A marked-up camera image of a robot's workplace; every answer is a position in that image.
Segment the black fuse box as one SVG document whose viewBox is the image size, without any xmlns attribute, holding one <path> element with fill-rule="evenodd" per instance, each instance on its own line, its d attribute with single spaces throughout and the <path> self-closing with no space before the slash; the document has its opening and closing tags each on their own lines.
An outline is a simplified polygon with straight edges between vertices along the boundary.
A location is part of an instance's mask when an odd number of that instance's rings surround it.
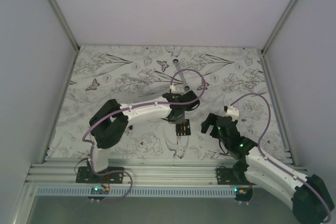
<svg viewBox="0 0 336 224">
<path fill-rule="evenodd" d="M 189 119 L 186 119 L 183 123 L 176 124 L 175 131 L 177 136 L 190 136 L 191 126 Z"/>
</svg>

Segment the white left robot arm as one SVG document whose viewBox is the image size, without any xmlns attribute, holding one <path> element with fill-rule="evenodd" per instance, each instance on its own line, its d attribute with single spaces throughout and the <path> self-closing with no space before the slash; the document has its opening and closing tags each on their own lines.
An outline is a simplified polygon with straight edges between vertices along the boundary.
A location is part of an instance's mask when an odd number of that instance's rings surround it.
<svg viewBox="0 0 336 224">
<path fill-rule="evenodd" d="M 108 100 L 89 120 L 91 150 L 88 176 L 95 183 L 103 182 L 107 177 L 109 152 L 123 137 L 126 129 L 152 119 L 164 119 L 170 123 L 181 124 L 185 121 L 185 112 L 200 105 L 200 99 L 194 91 L 185 94 L 165 93 L 160 97 L 140 103 L 119 103 Z"/>
</svg>

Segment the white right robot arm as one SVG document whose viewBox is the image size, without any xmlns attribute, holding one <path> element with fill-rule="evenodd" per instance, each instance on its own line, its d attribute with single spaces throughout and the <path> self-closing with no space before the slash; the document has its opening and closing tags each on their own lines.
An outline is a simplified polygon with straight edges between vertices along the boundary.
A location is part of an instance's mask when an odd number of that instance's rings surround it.
<svg viewBox="0 0 336 224">
<path fill-rule="evenodd" d="M 231 116 L 210 113 L 201 132 L 224 144 L 236 159 L 232 176 L 237 184 L 255 184 L 282 201 L 300 223 L 328 223 L 335 204 L 323 179 L 291 169 L 267 154 L 256 142 L 242 136 Z"/>
</svg>

